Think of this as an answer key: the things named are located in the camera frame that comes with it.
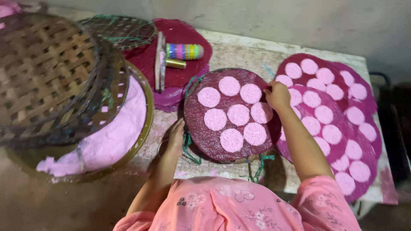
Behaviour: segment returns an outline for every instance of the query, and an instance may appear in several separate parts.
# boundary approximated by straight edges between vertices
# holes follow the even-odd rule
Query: colorful spool
[[[204,48],[199,44],[167,43],[167,57],[178,60],[196,60],[204,55]]]

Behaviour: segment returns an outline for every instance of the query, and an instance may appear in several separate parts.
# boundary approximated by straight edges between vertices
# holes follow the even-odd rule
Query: woman's arm
[[[301,181],[314,176],[334,178],[326,157],[290,106],[287,87],[271,81],[272,91],[264,90],[268,104],[280,117],[288,149]]]
[[[182,155],[184,124],[181,118],[171,127],[167,149],[147,182],[134,198],[127,215],[138,211],[157,212],[167,198],[178,158]]]

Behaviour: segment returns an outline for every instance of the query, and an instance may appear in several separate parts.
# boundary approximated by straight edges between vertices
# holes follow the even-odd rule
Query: woman
[[[278,113],[301,185],[292,205],[262,185],[239,179],[174,180],[182,154],[184,121],[171,128],[156,170],[141,188],[115,231],[360,230],[324,154],[290,106],[287,87],[264,90]]]

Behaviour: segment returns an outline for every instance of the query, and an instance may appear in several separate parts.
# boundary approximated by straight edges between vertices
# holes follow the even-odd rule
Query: concrete wall
[[[178,18],[195,28],[367,58],[394,81],[411,77],[410,0],[46,0],[98,13]]]

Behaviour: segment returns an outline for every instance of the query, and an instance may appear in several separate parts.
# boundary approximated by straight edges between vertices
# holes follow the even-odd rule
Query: pink floral shirt
[[[157,213],[136,212],[114,231],[356,231],[358,222],[336,181],[304,180],[292,205],[266,187],[239,179],[174,180]]]

